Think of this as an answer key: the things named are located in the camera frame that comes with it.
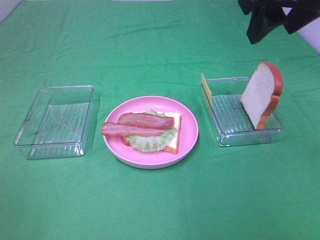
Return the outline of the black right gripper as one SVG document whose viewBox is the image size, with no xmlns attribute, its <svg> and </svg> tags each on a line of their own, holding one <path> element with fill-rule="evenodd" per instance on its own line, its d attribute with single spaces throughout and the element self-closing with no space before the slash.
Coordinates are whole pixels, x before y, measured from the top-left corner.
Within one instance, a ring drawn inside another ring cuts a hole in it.
<svg viewBox="0 0 320 240">
<path fill-rule="evenodd" d="M 251 13 L 247 29 L 250 43 L 257 44 L 275 28 L 284 24 L 293 34 L 320 17 L 319 0 L 238 0 L 245 15 Z M 292 8 L 286 15 L 282 9 Z"/>
</svg>

